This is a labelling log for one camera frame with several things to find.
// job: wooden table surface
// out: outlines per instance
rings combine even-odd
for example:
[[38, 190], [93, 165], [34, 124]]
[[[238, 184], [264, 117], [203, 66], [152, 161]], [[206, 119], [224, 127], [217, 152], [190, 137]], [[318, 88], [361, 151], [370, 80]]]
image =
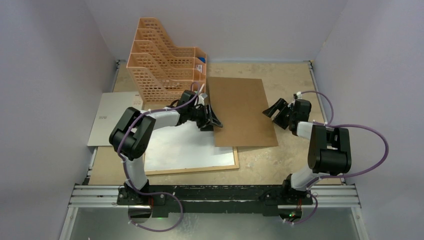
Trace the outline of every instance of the wooden table surface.
[[[314, 90], [309, 66], [306, 63], [208, 63], [207, 76], [229, 78], [262, 79], [268, 105], [271, 106], [279, 98], [290, 102], [293, 94], [299, 91]], [[127, 72], [125, 63], [121, 64], [113, 89], [114, 92], [137, 91], [133, 80]], [[314, 93], [303, 95], [310, 101], [312, 111], [309, 120], [323, 122], [318, 98]], [[146, 105], [145, 109], [154, 109], [154, 105]], [[170, 175], [149, 176], [153, 185], [261, 185], [281, 184], [290, 174], [300, 170], [307, 164], [309, 141], [296, 137], [286, 129], [274, 125], [278, 139], [275, 147], [238, 147], [239, 169], [211, 171], [199, 173], [179, 173]], [[112, 147], [100, 146], [94, 160], [94, 168], [102, 163]], [[119, 176], [122, 165], [116, 167], [117, 174], [104, 176], [105, 180], [96, 180], [96, 185], [121, 185], [123, 180], [114, 179]], [[341, 184], [339, 179], [325, 179], [320, 184]]]

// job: black mounting bracket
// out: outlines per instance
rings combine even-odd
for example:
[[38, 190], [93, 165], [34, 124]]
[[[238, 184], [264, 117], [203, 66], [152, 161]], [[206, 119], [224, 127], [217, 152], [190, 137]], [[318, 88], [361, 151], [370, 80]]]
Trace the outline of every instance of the black mounting bracket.
[[[306, 192], [292, 189], [286, 180], [283, 185], [148, 185], [141, 191], [170, 193], [181, 201], [185, 213], [256, 213], [269, 217], [285, 215], [287, 211], [278, 209], [278, 205], [297, 205], [299, 199], [303, 205], [313, 203]], [[180, 212], [173, 197], [166, 194], [141, 196], [128, 186], [119, 189], [116, 203], [151, 205], [154, 218]]]

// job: brown cardboard sheet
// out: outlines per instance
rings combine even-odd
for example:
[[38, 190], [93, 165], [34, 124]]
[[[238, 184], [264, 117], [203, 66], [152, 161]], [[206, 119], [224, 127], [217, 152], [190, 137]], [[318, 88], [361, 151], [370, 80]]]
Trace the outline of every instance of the brown cardboard sheet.
[[223, 124], [214, 128], [216, 147], [278, 146], [262, 79], [208, 77], [212, 110]]

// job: orange plastic file organizer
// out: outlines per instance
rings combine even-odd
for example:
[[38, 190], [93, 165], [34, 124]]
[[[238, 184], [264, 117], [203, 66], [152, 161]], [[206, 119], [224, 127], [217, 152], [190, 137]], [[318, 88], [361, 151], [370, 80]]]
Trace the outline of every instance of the orange plastic file organizer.
[[171, 79], [174, 69], [197, 69], [202, 74], [206, 74], [206, 63], [197, 57], [175, 57], [169, 49], [165, 48], [164, 51], [166, 51], [166, 57], [150, 40], [134, 40], [131, 48], [132, 54], [150, 54]]
[[169, 78], [159, 64], [148, 53], [131, 53], [126, 68], [138, 88], [144, 103], [170, 104], [178, 100], [184, 90], [189, 90], [193, 82], [197, 86], [206, 83], [206, 77], [196, 69], [175, 69]]
[[175, 46], [164, 26], [154, 17], [140, 18], [138, 29], [145, 30], [138, 32], [138, 36], [136, 35], [135, 37], [140, 39], [137, 40], [151, 40], [159, 49], [162, 46], [167, 47], [172, 55], [178, 58], [204, 58], [206, 60], [206, 53], [198, 47]]
[[206, 83], [206, 54], [200, 48], [175, 46], [155, 18], [141, 18], [138, 27], [127, 69], [145, 103], [169, 104], [193, 82]]

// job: gray wall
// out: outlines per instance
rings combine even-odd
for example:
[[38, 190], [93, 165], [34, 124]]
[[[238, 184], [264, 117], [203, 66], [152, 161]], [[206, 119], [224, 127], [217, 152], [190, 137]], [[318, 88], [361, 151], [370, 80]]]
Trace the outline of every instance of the gray wall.
[[314, 59], [347, 0], [86, 0], [109, 49], [128, 59], [139, 17], [213, 61]]
[[[334, 123], [374, 127], [389, 142], [383, 165], [350, 180], [376, 240], [424, 235], [423, 12], [422, 0], [350, 0], [314, 65]], [[352, 173], [383, 155], [381, 140], [364, 131], [352, 130], [351, 144]]]
[[84, 0], [0, 3], [0, 239], [58, 239], [115, 60]]

